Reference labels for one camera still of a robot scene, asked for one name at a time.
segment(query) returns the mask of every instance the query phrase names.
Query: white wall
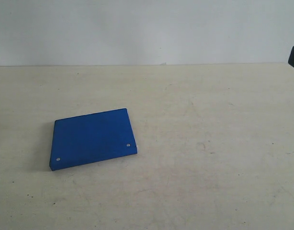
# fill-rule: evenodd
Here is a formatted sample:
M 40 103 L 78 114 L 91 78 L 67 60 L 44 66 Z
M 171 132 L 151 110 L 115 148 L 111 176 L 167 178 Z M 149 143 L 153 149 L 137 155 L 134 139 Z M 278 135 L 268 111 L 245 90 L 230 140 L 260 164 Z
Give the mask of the white wall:
M 0 65 L 286 62 L 294 0 L 0 0 Z

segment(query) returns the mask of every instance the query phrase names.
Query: beige tabletop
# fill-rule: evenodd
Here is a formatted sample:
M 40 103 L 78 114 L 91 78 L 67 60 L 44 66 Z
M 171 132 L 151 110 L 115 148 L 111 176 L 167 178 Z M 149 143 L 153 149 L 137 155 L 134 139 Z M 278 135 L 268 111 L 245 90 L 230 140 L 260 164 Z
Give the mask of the beige tabletop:
M 57 119 L 127 108 L 138 154 L 52 172 Z M 0 230 L 294 230 L 287 64 L 0 67 Z

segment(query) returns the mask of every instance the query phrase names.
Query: blue metal plate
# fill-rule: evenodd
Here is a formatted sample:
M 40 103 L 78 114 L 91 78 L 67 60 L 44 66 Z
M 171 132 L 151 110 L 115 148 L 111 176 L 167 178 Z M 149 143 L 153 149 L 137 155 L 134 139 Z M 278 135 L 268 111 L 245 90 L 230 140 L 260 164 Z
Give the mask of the blue metal plate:
M 137 154 L 127 109 L 55 121 L 49 166 L 59 170 Z

